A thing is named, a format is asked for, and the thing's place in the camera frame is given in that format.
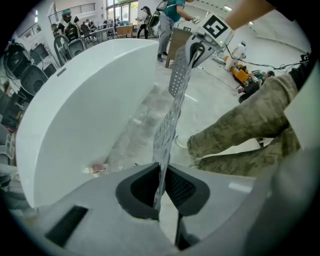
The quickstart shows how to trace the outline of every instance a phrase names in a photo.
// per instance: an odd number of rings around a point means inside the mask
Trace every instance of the camouflage pants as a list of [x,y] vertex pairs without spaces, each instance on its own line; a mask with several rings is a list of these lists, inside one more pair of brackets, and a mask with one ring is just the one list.
[[[240,176],[257,176],[264,167],[279,163],[300,148],[284,110],[297,95],[289,74],[269,77],[249,99],[217,122],[191,136],[189,153],[200,160],[198,169]],[[253,138],[274,138],[257,150],[205,157]]]

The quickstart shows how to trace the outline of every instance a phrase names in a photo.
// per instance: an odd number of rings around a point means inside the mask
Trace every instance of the metal railing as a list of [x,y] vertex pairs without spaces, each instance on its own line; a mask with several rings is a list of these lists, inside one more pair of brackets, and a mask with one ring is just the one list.
[[41,31],[41,27],[38,23],[34,24],[33,26],[29,27],[26,31],[24,31],[19,37],[33,37],[35,34],[39,33]]
[[[71,15],[77,15],[77,14],[82,14],[86,12],[92,12],[96,10],[96,4],[95,3],[87,3],[87,4],[82,4],[74,7],[70,7]],[[58,23],[62,19],[62,13],[63,10],[55,12],[54,14],[51,14],[48,18],[50,20],[50,23]]]

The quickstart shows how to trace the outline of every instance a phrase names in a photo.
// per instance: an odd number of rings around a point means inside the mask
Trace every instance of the teal shirt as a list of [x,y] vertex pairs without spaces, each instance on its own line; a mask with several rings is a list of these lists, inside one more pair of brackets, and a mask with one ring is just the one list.
[[164,9],[164,14],[173,19],[174,22],[177,22],[180,20],[181,15],[177,13],[177,6],[183,6],[185,7],[186,0],[169,0],[167,6],[174,5],[171,7],[167,7]]

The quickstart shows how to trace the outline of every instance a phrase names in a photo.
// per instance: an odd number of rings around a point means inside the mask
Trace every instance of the ceiling light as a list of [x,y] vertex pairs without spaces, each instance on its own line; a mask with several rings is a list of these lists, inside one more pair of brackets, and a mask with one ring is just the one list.
[[229,6],[226,6],[226,5],[224,6],[224,9],[226,9],[229,12],[232,11],[232,8],[230,8]]

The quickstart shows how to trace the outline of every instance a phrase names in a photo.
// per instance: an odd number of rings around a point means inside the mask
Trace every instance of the person in teal shirt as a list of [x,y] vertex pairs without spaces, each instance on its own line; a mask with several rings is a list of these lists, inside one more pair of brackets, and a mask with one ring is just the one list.
[[180,18],[185,18],[187,21],[192,21],[194,18],[184,11],[185,3],[191,3],[194,0],[169,0],[166,8],[160,14],[160,28],[161,33],[159,37],[159,48],[157,60],[163,62],[162,55],[167,56],[167,47],[170,39],[172,29],[175,22]]

